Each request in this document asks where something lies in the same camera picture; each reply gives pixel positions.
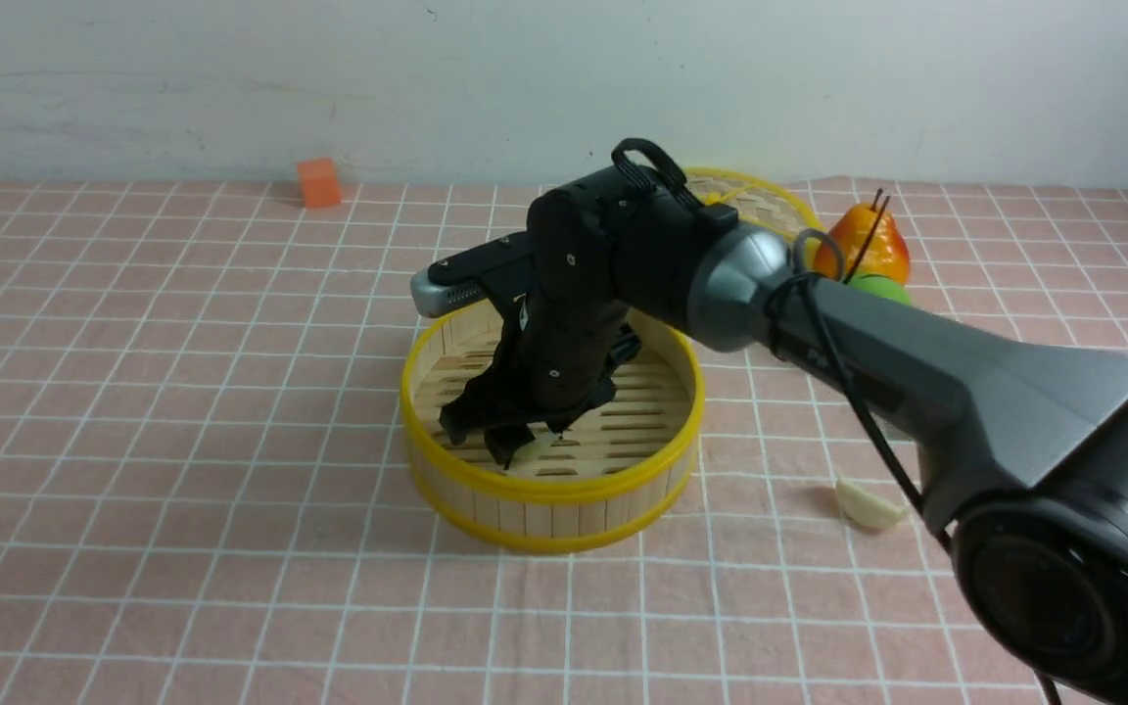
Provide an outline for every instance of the grid pattern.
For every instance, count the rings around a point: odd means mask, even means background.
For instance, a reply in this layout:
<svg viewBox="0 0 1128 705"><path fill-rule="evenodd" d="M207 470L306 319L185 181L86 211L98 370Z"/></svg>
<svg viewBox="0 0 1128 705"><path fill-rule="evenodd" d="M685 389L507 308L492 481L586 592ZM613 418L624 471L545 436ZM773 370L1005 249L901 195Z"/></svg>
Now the grid pattern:
<svg viewBox="0 0 1128 705"><path fill-rule="evenodd" d="M918 307L1128 352L1128 192L879 186ZM0 183L1 704L1034 704L831 389L702 350L702 469L594 553L496 553L408 482L407 281L539 188ZM909 467L911 448L897 446Z"/></svg>

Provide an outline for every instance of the green object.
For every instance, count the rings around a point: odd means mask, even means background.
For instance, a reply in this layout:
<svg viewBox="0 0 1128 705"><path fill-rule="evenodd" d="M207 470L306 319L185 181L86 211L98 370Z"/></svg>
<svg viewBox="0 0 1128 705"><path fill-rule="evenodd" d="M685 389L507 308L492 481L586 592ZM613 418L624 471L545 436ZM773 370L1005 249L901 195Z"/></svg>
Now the green object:
<svg viewBox="0 0 1128 705"><path fill-rule="evenodd" d="M882 299L898 300L900 303L909 305L909 307L913 305L913 299L911 296L908 296L908 290L904 289L899 282L891 277L856 275L852 279L849 285L855 287L860 291L881 296Z"/></svg>

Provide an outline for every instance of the yellow rim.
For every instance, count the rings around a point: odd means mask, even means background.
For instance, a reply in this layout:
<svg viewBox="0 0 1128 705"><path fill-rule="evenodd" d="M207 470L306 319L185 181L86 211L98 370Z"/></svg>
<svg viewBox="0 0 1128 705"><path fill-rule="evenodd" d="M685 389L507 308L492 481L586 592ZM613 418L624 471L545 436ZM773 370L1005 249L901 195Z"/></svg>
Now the yellow rim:
<svg viewBox="0 0 1128 705"><path fill-rule="evenodd" d="M474 522L473 519L461 517L452 510L450 505L443 503L442 500L439 500L438 494L434 494L434 488L425 482L425 478L422 476L420 469L417 469L416 464L408 464L407 467L412 473L412 482L415 483L416 491L420 492L420 495L424 496L425 501L429 501L429 504L431 508L434 508L435 512L438 512L443 519L447 519L447 521L452 522L452 525L460 528L460 530L469 532L469 535L490 541L490 544L496 546L546 556L547 554L582 553L582 550L601 548L615 544L615 541L624 538L629 538L636 532L644 530L644 528L650 527L655 519L661 517L663 512L667 512L667 510L671 508L672 503L675 503L678 496L681 495L681 492L686 491L686 485L690 482L690 477L694 476L694 470L697 468L697 465L698 458L695 457L695 460L690 461L689 472L687 472L685 476L677 482L677 486L675 486L663 500L655 504L654 508L650 509L650 512L636 518L632 522L623 523L622 526L614 528L614 530L591 532L589 536L575 538L517 536L511 535L511 532L493 530L493 528L487 526L478 525Z"/></svg>
<svg viewBox="0 0 1128 705"><path fill-rule="evenodd" d="M784 200L786 200L787 204L791 204L793 206L793 209L795 209L796 213L800 214L800 218L803 219L803 222L805 222L807 224L809 224L810 228L825 229L823 227L820 226L820 220L818 218L816 218L816 213L812 212L812 209L810 209L809 204L805 204L805 202L801 201L800 196L793 195L793 193L786 191L785 188L783 188L781 186L777 186L777 184L775 184L775 183L767 182L765 179L761 179L760 177L754 177L752 175L744 175L744 174L741 174L741 173L731 173L731 170L725 170L725 169L707 169L707 168L697 168L697 169L694 169L693 168L693 169L681 169L681 170L684 170L684 173L686 173L687 178L689 178L690 175L711 175L711 177L716 177L716 178L730 178L730 179L735 179L735 180L744 180L748 184L751 184L751 187L764 188L765 191L769 191L772 193L775 193L779 197L784 197ZM739 188L739 190L735 190L735 191L733 191L731 193L725 193L724 196L721 196L721 201L723 202L723 201L729 200L729 197L734 197L734 196L737 196L742 191L744 191L744 190L743 188ZM775 229L769 223L761 223L761 226L766 227L766 228L769 228L769 229ZM795 236L797 236L797 232L788 233L788 236L790 237L795 237Z"/></svg>
<svg viewBox="0 0 1128 705"><path fill-rule="evenodd" d="M667 442L659 451L655 451L654 456L632 465L631 468L614 474L614 476L570 483L546 483L531 481L531 478L496 476L496 474L452 456L438 441L434 441L434 438L426 432L425 424L422 424L416 416L416 407L412 404L412 371L416 369L416 361L429 338L439 335L441 327L451 317L460 316L467 308L478 305L482 303L470 303L469 307L460 308L458 311L438 318L433 325L426 327L425 333L416 338L416 343L412 344L412 351L407 353L407 362L398 385L398 398L404 407L407 441L416 450L420 450L430 464L460 485L475 492L496 496L499 500L534 501L534 503L540 504L605 501L643 486L658 474L670 470L672 464L680 458L681 452L685 452L693 444L694 439L698 438L699 429L703 425L703 407L706 397L706 390L703 387L703 370L699 368L698 358L694 355L689 340L677 331L672 331L672 340L676 340L677 344L685 349L690 374L694 376L694 400L690 403L690 412L686 415L686 423L681 425L680 432L672 437L672 441Z"/></svg>

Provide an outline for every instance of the orange cube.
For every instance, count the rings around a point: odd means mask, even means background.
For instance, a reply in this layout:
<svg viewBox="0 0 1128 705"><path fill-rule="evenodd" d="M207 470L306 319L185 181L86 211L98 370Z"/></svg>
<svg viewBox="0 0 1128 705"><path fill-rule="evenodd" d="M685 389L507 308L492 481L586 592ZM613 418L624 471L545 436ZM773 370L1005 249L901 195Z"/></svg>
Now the orange cube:
<svg viewBox="0 0 1128 705"><path fill-rule="evenodd" d="M299 161L299 184L303 190L305 209L328 209L342 202L337 167L328 157Z"/></svg>

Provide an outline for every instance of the bamboo steamer basket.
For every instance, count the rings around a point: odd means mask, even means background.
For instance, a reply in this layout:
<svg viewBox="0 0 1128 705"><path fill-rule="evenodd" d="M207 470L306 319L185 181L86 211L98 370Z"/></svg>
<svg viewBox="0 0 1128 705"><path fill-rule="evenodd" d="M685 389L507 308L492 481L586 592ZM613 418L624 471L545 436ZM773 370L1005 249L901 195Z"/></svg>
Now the bamboo steamer basket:
<svg viewBox="0 0 1128 705"><path fill-rule="evenodd" d="M698 461L702 370L684 335L638 311L627 321L643 346L613 376L614 400L506 470L481 433L452 448L438 421L440 407L488 365L501 317L481 300L434 321L408 353L399 388L408 468L425 501L472 536L538 554L614 544L671 508Z"/></svg>
<svg viewBox="0 0 1128 705"><path fill-rule="evenodd" d="M794 241L797 233L807 228L820 231L825 229L820 227L820 220L809 204L777 184L724 169L684 170L687 188L699 201L705 204L722 202L732 205L738 209L740 218L770 229L786 238L786 241ZM816 240L805 245L805 258L809 263L819 245Z"/></svg>

